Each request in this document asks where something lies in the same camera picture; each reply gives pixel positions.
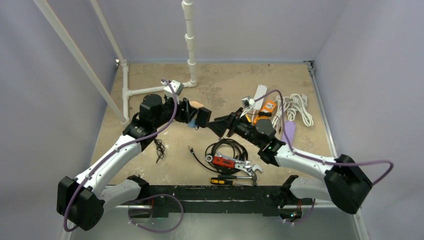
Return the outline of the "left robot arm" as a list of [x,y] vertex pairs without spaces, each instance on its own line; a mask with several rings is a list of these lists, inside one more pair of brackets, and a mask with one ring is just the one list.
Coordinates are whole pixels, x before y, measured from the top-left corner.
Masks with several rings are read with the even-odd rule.
[[56,210],[63,216],[63,229],[93,228],[106,210],[102,196],[110,180],[145,150],[173,121],[189,124],[200,110],[187,98],[178,100],[158,94],[145,96],[115,144],[92,166],[76,177],[65,176],[57,187]]

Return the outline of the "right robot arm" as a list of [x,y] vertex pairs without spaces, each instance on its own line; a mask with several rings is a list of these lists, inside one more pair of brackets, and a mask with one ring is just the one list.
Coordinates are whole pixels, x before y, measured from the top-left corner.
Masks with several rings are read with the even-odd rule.
[[252,124],[238,111],[217,117],[205,126],[219,137],[236,134],[247,140],[258,147],[258,155],[266,164],[309,175],[310,179],[292,175],[282,185],[280,196],[288,204],[305,198],[330,201],[354,215],[373,187],[350,156],[325,157],[296,149],[276,137],[269,119]]

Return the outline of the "yellow black screwdriver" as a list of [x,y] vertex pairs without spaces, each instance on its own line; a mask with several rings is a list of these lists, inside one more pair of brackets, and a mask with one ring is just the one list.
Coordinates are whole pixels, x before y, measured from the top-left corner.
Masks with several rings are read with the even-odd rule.
[[211,177],[209,183],[217,186],[252,186],[251,184],[237,183],[228,179],[221,179],[218,177]]

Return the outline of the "purple power strip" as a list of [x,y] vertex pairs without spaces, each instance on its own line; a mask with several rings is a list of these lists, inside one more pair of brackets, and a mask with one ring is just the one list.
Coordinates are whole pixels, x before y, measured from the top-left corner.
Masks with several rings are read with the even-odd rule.
[[281,135],[283,142],[290,142],[291,144],[294,142],[296,126],[296,123],[293,121],[284,122],[284,132]]

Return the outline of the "small claw hammer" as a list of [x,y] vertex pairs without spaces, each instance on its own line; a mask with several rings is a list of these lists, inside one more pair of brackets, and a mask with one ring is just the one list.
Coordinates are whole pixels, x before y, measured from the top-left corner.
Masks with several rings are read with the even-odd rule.
[[223,175],[223,174],[220,174],[217,177],[219,179],[222,179],[222,180],[234,180],[234,179],[252,180],[252,185],[253,186],[257,186],[257,176],[256,175],[252,175],[252,176],[237,176],[237,175]]

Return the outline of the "white PVC pipe frame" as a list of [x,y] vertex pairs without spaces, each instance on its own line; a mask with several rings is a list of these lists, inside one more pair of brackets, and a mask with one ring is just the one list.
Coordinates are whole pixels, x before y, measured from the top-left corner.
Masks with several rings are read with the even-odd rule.
[[[104,85],[101,83],[99,77],[96,75],[93,68],[90,66],[87,59],[84,57],[80,48],[77,46],[76,42],[71,37],[70,33],[67,31],[66,27],[63,25],[60,18],[56,15],[55,11],[52,9],[51,5],[47,0],[35,0],[35,5],[38,7],[40,12],[44,15],[45,19],[52,26],[53,30],[59,36],[61,41],[65,44],[67,49],[70,51],[72,56],[75,58],[77,63],[84,70],[88,78],[91,80],[93,85],[96,87],[98,92],[101,94],[103,99],[106,101],[107,105],[112,109],[115,116],[118,118],[119,122],[122,125],[125,125],[129,122],[129,99],[132,96],[157,93],[161,92],[164,87],[156,86],[149,88],[141,88],[136,90],[131,90],[129,88],[129,65],[120,50],[116,39],[107,23],[107,20],[101,10],[99,3],[96,0],[91,0],[90,3],[94,9],[94,12],[97,18],[100,21],[100,25],[105,31],[106,37],[111,43],[112,49],[118,57],[118,65],[122,68],[122,110],[119,109],[118,105],[113,101],[111,95],[108,93]],[[188,50],[188,59],[187,65],[190,73],[189,81],[183,82],[182,85],[185,88],[193,88],[197,85],[197,63],[196,63],[196,51],[195,51],[195,35],[194,35],[194,7],[192,0],[183,0],[181,2],[181,7],[183,9],[184,19],[186,23],[186,34],[184,35],[187,50]]]

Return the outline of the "black power adapter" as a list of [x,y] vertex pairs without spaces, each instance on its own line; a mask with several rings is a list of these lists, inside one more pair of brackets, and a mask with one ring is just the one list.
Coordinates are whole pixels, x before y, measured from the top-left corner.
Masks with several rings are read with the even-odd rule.
[[195,125],[199,128],[206,128],[210,121],[212,111],[205,107],[200,107],[197,111]]

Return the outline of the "blue plug adapter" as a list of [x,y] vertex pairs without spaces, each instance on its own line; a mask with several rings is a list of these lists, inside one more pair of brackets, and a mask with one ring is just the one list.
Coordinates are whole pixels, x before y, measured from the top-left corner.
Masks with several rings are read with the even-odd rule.
[[196,119],[192,119],[188,124],[187,124],[187,126],[189,127],[189,128],[192,128],[192,129],[196,129],[198,126],[197,126],[197,124],[196,124]]

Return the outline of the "wooden cube adapter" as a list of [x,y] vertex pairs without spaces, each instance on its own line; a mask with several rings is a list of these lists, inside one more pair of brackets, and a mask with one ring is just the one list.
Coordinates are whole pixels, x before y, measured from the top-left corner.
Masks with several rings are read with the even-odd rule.
[[190,105],[195,109],[200,109],[200,108],[204,107],[204,105],[202,103],[197,102],[197,101],[190,101]]

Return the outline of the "orange power strip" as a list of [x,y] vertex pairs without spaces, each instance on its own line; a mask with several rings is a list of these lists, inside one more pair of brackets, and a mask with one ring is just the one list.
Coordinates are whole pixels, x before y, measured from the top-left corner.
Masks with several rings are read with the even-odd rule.
[[255,125],[257,121],[261,119],[269,119],[274,112],[274,109],[276,108],[277,104],[274,101],[268,100],[260,109],[258,113],[254,113],[254,119],[252,121],[252,124]]

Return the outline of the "red adjustable wrench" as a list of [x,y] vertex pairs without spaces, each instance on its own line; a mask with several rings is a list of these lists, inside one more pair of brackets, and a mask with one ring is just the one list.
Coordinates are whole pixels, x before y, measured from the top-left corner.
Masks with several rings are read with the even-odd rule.
[[226,167],[230,169],[243,171],[247,173],[249,176],[255,175],[257,171],[261,173],[263,172],[263,168],[259,164],[256,164],[256,163],[252,164],[252,162],[249,160],[246,160],[246,161],[238,160],[234,157],[224,155],[218,151],[214,154],[206,155],[205,160],[208,163],[212,163],[220,167]]

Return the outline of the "white power strip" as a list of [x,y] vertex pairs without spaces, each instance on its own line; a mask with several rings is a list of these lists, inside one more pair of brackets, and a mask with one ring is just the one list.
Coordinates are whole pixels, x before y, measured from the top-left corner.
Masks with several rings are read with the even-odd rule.
[[[266,85],[259,84],[257,86],[256,92],[255,92],[255,95],[254,95],[254,99],[256,100],[260,97],[263,97],[267,93],[267,91],[268,91],[268,87]],[[262,109],[263,102],[264,102],[264,98],[256,101],[253,109],[255,111],[260,111]]]

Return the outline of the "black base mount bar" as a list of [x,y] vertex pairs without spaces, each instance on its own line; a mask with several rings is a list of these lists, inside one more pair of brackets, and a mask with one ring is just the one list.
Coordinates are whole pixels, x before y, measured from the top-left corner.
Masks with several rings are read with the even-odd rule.
[[152,207],[154,218],[167,218],[170,213],[196,214],[260,214],[264,217],[301,217],[301,208],[312,205],[311,198],[296,198],[283,185],[223,186],[223,185],[152,185],[136,175],[141,184],[136,199],[130,205]]

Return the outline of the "aluminium rail frame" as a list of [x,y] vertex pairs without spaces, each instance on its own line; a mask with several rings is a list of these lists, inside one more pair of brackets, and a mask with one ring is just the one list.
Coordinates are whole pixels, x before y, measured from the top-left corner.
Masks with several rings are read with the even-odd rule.
[[[159,87],[162,79],[185,82],[190,74],[185,63],[131,63],[128,74],[117,71],[111,97],[123,108],[123,88],[141,90]],[[307,111],[313,126],[295,118],[293,146],[320,156],[337,156],[334,132],[322,103],[323,92],[318,89],[318,72],[307,63],[198,63],[196,86],[185,88],[183,98],[196,101],[211,110],[213,118],[236,111],[247,96],[254,96],[259,85],[267,86],[268,98],[300,94],[307,96]],[[156,147],[150,144],[133,158],[110,181],[123,182],[131,175],[139,175],[151,185],[208,185],[215,174],[202,166],[205,149],[218,137],[207,128],[193,129],[184,123],[173,122],[158,135],[165,146],[165,156],[158,159]]]

